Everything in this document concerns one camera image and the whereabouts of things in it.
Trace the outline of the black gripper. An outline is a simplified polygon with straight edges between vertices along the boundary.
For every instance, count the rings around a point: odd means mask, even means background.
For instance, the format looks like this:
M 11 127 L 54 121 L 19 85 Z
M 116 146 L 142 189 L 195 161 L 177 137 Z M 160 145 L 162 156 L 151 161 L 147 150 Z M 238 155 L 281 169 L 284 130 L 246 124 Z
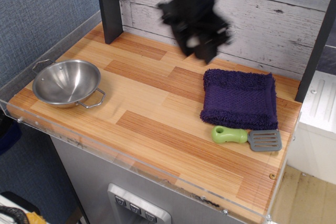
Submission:
M 214 4 L 215 0 L 172 0 L 157 4 L 163 23 L 171 27 L 183 54 L 194 53 L 206 64 L 217 56 L 217 46 L 233 42 L 230 23 L 214 12 Z M 206 44 L 201 44 L 202 37 Z

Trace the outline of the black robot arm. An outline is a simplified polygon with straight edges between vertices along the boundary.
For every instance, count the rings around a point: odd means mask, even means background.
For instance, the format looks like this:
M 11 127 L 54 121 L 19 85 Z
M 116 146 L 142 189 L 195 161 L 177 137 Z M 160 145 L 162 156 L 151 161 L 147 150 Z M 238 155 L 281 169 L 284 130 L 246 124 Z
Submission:
M 157 5 L 183 54 L 194 54 L 207 64 L 217 56 L 218 46 L 232 42 L 230 23 L 214 12 L 214 5 L 215 0 L 171 0 Z

